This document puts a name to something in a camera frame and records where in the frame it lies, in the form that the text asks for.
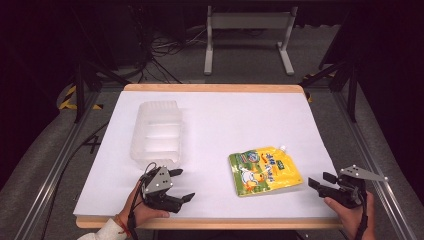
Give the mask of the translucent plastic storage box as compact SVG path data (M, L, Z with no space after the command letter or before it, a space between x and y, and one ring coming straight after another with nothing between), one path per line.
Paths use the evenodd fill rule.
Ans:
M131 158L141 167L149 163L178 168L181 164L182 111L176 101L140 104L130 147Z

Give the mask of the black tripod stand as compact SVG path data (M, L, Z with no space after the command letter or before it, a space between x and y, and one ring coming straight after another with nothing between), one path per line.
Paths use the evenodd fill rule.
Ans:
M74 50L76 59L74 83L77 101L75 122L79 123L89 108L85 98L85 87L88 87L90 92L99 92L102 88L102 80L97 75L98 72L120 86L126 86L129 81L113 73L104 62L104 52L108 52L108 48L101 44L102 33L98 28L95 11L84 6L73 6L70 10L77 22L76 31L81 35L81 41Z
M332 73L334 73L334 77L328 84L328 87L332 92L340 92L345 85L348 85L347 113L350 120L356 122L355 110L358 81L356 80L356 67L354 63L342 61L332 64L314 75L305 76L299 85L302 88L306 88Z

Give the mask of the yellow spouted pouch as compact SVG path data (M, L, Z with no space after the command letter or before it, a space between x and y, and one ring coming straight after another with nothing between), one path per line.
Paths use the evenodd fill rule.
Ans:
M303 183L291 156L282 148L263 147L230 154L236 194L246 197Z

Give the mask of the person's left hand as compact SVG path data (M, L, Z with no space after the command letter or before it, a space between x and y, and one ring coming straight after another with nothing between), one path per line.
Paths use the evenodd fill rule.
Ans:
M121 221L128 228L128 216L131 211L134 212L136 226L139 227L146 221L153 218L169 218L170 214L164 210L151 209L146 206L140 194L137 192L140 183L137 183L134 189L130 192L123 209L118 213Z

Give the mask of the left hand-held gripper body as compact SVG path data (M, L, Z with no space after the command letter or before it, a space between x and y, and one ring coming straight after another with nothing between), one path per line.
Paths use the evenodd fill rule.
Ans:
M143 202L152 209L178 213L182 205L175 204L174 197L167 194L172 187L172 177L166 166L152 169L144 175L141 190Z

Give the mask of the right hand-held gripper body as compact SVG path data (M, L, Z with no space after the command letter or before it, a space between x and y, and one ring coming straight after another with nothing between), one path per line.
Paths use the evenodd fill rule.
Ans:
M366 169L352 165L339 171L338 189L324 186L319 191L321 198L330 197L348 209L366 206L366 180L387 182L386 176L378 175Z

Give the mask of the white metal stand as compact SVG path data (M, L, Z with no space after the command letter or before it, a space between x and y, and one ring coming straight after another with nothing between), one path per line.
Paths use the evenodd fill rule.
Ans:
M280 29L284 38L276 44L286 74L292 76L294 68L287 52L288 42L294 28L297 7L283 12L223 13L207 9L207 46L205 52L204 74L211 75L213 70L213 30L214 29Z

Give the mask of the yellow black hazard tape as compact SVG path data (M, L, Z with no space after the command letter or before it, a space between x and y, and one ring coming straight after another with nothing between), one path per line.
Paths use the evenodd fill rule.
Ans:
M302 79L302 86L303 86L303 88L305 89L307 86L303 83L304 81L307 81L310 77L312 77L312 75L310 75L310 74L307 74L307 75L305 75L304 77L303 77L303 79ZM310 92L308 92L308 91L306 91L305 90L305 96L306 96L306 98L307 98L307 101L308 101L308 103L312 103L312 95L310 94Z
M68 89L68 91L67 91L67 93L66 93L63 101L60 103L58 109L60 109L60 110L63 110L63 109L77 110L77 108L78 108L77 107L77 104L72 104L71 103L71 98L72 98L72 96L73 96L74 93L76 93L76 86L75 85L72 85ZM94 104L93 107L92 107L92 109L93 110L102 110L103 109L103 105L102 104Z

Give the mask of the aluminium frame rail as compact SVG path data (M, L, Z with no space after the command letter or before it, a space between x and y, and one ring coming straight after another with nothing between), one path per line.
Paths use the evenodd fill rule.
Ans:
M387 176L387 182L373 182L377 202L388 217L398 240L419 240L422 205L400 170L386 139L369 107L359 92L353 121L343 93L333 94L361 152L361 163L373 173Z
M87 93L85 103L79 103L78 109L82 110L83 113L76 123L73 123L71 129L66 137L64 145L61 147L58 156L56 157L53 165L42 183L35 200L32 203L30 210L28 211L24 221L22 222L18 232L16 233L14 240L29 240L35 226L42 216L46 206L50 199L54 195L61 173L64 171L67 161L70 159L71 150L75 145L76 139L88 118L88 115L95 104L99 96L98 92Z

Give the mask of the red wristband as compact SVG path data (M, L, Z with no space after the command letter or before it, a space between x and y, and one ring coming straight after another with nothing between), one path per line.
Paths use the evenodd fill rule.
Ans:
M118 226L122 229L120 232L119 232L119 234L126 234L126 237L127 238L130 238L130 237L132 237L132 235L131 235L131 233L130 233L130 231L129 231L129 229L127 228L127 226L121 221L121 219L120 219L120 217L119 217L119 215L118 214L116 214L115 215L115 217L114 217L114 221L115 221L115 223L117 223L118 224Z

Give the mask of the person's right hand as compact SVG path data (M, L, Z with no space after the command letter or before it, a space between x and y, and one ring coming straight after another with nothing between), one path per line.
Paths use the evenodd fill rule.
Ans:
M361 207L348 209L330 197L325 197L324 202L338 215L349 240L355 240L363 209ZM376 240L374 195L371 192L367 193L367 216L367 228L363 233L362 240Z

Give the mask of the white table sheet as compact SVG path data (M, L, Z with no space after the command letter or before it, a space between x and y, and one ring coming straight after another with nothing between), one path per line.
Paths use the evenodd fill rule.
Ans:
M233 153L285 147L301 176L321 179L334 169L305 96L301 93L137 92L120 94L76 204L82 216L113 216L144 170L130 156L139 106L176 101L183 114L181 167L169 193L191 194L178 219L332 218L307 184L239 197L229 164Z

